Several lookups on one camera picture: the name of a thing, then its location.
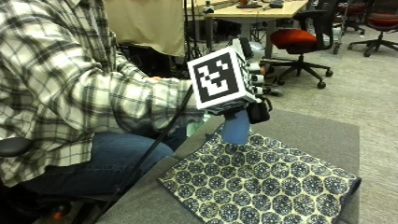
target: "chair leg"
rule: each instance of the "chair leg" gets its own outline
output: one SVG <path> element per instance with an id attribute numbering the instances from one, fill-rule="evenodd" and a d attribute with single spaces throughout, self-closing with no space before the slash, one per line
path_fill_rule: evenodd
<path id="1" fill-rule="evenodd" d="M 321 65 L 321 64 L 316 64 L 316 63 L 305 63 L 309 67 L 313 67 L 313 68 L 323 68 L 323 69 L 327 69 L 327 70 L 331 70 L 332 68 L 325 66 L 325 65 Z"/>
<path id="2" fill-rule="evenodd" d="M 308 71 L 308 73 L 312 74 L 313 77 L 316 77 L 317 79 L 320 79 L 320 82 L 324 80 L 323 76 L 320 76 L 307 64 L 304 64 L 303 68 L 304 68 L 304 70 Z"/>
<path id="3" fill-rule="evenodd" d="M 301 76 L 301 71 L 303 71 L 303 66 L 297 66 L 297 74 L 296 76 L 300 77 Z"/>
<path id="4" fill-rule="evenodd" d="M 366 44 L 370 45 L 372 43 L 374 43 L 377 40 L 365 40 L 365 41 L 358 41 L 358 42 L 352 42 L 350 46 L 357 45 L 357 44 Z"/>
<path id="5" fill-rule="evenodd" d="M 277 80 L 281 80 L 285 76 L 288 76 L 289 73 L 292 73 L 295 70 L 297 70 L 297 66 L 292 66 L 285 72 L 283 72 L 281 75 L 279 75 Z"/>
<path id="6" fill-rule="evenodd" d="M 288 62 L 288 63 L 271 63 L 272 67 L 292 67 L 296 65 L 296 62 Z"/>
<path id="7" fill-rule="evenodd" d="M 366 49 L 365 53 L 364 53 L 364 56 L 365 57 L 369 57 L 373 52 L 376 52 L 381 47 L 381 44 L 378 42 L 373 42 L 369 46 L 369 48 Z"/>
<path id="8" fill-rule="evenodd" d="M 384 46 L 386 46 L 388 48 L 390 49 L 396 49 L 398 50 L 398 43 L 396 42 L 392 42 L 392 41 L 388 41 L 388 40 L 382 40 L 382 43 L 381 43 Z"/>
<path id="9" fill-rule="evenodd" d="M 272 61 L 268 60 L 268 59 L 261 59 L 261 63 L 265 62 L 265 63 L 273 63 L 275 60 L 279 60 L 279 61 L 284 61 L 284 62 L 296 62 L 297 59 L 288 59 L 288 58 L 280 58 L 280 57 L 273 57 Z"/>

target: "table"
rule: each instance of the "table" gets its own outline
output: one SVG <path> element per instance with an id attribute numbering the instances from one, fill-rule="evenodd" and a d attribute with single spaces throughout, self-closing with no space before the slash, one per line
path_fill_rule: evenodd
<path id="1" fill-rule="evenodd" d="M 268 22 L 267 28 L 267 48 L 265 48 L 265 58 L 271 59 L 273 56 L 273 43 L 271 39 L 271 35 L 276 28 L 276 20 L 277 19 L 289 19 L 296 13 L 301 10 L 304 6 L 307 6 L 309 0 L 301 1 L 285 1 L 284 8 L 272 8 L 263 10 L 269 3 L 261 3 L 263 7 L 260 8 L 237 8 L 237 6 L 231 6 L 215 11 L 215 13 L 207 14 L 207 34 L 208 34 L 208 44 L 207 47 L 211 51 L 213 51 L 213 33 L 209 32 L 213 30 L 213 18 L 219 18 L 227 21 L 237 22 L 243 24 L 241 27 L 241 37 L 248 37 L 251 39 L 251 24 L 261 21 Z"/>
<path id="2" fill-rule="evenodd" d="M 200 220 L 180 205 L 157 181 L 160 175 L 205 142 L 224 122 L 224 117 L 212 117 L 199 131 L 180 146 L 173 157 L 165 158 L 148 172 L 136 186 L 126 193 L 98 224 L 200 224 Z M 292 144 L 354 174 L 360 169 L 360 128 L 331 119 L 320 119 L 295 112 L 275 109 L 268 122 L 253 125 L 257 133 Z M 343 219 L 358 223 L 358 194 L 350 201 Z"/>

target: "jeans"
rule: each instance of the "jeans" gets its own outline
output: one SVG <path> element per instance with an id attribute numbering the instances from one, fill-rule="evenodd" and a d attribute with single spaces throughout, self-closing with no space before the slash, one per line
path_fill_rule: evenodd
<path id="1" fill-rule="evenodd" d="M 153 142 L 153 139 L 131 133 L 96 133 L 91 161 L 67 167 L 50 166 L 46 173 L 24 182 L 23 186 L 48 195 L 112 194 L 120 183 L 132 177 L 132 169 Z M 172 148 L 160 143 L 140 167 L 143 174 L 172 154 Z M 124 190 L 139 178 L 132 178 Z"/>

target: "red chair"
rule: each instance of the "red chair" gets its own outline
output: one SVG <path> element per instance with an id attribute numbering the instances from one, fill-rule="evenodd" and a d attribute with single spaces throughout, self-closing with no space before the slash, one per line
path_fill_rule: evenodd
<path id="1" fill-rule="evenodd" d="M 365 44 L 369 47 L 364 53 L 369 57 L 381 46 L 398 50 L 398 43 L 384 40 L 385 32 L 398 32 L 398 1 L 397 0 L 370 0 L 368 12 L 365 16 L 368 27 L 381 32 L 377 39 L 353 42 L 349 49 L 354 45 Z"/>
<path id="2" fill-rule="evenodd" d="M 337 12 L 339 0 L 321 0 L 319 3 L 320 8 L 315 10 L 305 10 L 295 15 L 295 19 L 300 21 L 301 30 L 287 29 L 279 30 L 272 33 L 272 42 L 279 49 L 285 49 L 289 54 L 299 54 L 299 60 L 287 63 L 272 63 L 272 67 L 291 66 L 291 68 L 277 77 L 277 84 L 284 85 L 283 78 L 295 70 L 297 76 L 301 71 L 308 71 L 320 81 L 317 84 L 319 89 L 327 87 L 323 76 L 320 76 L 313 68 L 327 69 L 327 77 L 333 75 L 332 68 L 316 63 L 308 63 L 304 61 L 304 54 L 315 51 L 331 49 L 333 46 L 333 19 Z M 308 32 L 307 20 L 313 19 L 315 35 Z"/>

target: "red seat cushion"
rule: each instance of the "red seat cushion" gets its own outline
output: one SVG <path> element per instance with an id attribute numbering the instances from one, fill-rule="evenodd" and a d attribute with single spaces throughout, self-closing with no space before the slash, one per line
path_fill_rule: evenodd
<path id="1" fill-rule="evenodd" d="M 339 6 L 339 11 L 345 14 L 348 10 L 348 16 L 353 16 L 357 14 L 361 14 L 365 12 L 366 10 L 366 5 L 364 3 L 358 3 L 358 4 L 352 4 L 348 8 L 346 5 L 344 6 Z"/>
<path id="2" fill-rule="evenodd" d="M 316 46 L 316 36 L 304 30 L 279 30 L 272 33 L 272 42 L 279 49 L 293 46 L 312 48 Z"/>
<path id="3" fill-rule="evenodd" d="M 372 13 L 369 17 L 370 24 L 381 27 L 398 25 L 398 15 Z"/>

